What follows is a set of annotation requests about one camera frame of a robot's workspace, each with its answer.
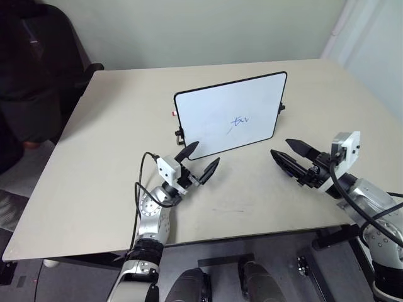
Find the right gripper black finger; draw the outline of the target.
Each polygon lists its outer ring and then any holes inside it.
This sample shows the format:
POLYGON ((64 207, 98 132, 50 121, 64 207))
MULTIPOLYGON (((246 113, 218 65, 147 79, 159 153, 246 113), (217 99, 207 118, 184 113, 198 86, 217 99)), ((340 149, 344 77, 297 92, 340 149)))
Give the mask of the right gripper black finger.
POLYGON ((319 156, 319 151, 304 141, 292 138, 287 138, 285 141, 295 153, 303 158, 315 160, 319 156))
POLYGON ((290 177, 301 179, 307 175, 307 169, 299 165, 297 161, 288 154, 274 149, 270 150, 270 154, 277 165, 290 177))

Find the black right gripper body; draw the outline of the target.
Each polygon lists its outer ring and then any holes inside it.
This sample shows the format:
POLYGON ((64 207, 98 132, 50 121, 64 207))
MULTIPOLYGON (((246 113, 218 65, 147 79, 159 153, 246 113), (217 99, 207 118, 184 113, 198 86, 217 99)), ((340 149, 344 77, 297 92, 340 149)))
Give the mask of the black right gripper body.
POLYGON ((313 161, 313 166, 297 179, 299 184, 319 189, 330 178, 331 155, 320 153, 313 161))

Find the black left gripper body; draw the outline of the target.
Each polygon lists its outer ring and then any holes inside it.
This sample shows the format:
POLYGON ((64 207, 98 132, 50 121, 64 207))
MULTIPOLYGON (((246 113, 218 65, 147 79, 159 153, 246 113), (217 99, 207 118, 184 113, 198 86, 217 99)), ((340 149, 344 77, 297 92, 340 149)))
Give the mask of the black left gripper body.
POLYGON ((199 186, 201 181, 194 176, 183 164, 179 165, 179 171, 175 179, 176 189, 188 189, 191 186, 199 186))

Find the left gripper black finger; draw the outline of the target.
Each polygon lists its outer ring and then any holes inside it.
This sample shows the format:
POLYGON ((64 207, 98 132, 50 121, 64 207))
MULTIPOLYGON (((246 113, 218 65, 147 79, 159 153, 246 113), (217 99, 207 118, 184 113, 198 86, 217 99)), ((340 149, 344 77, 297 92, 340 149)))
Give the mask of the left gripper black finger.
POLYGON ((175 157, 175 161, 181 163, 185 158, 188 158, 197 148, 199 141, 195 141, 182 149, 175 157))
POLYGON ((203 171, 201 177, 198 178, 198 185, 204 185, 215 173, 220 162, 220 157, 216 158, 213 162, 211 162, 203 171))

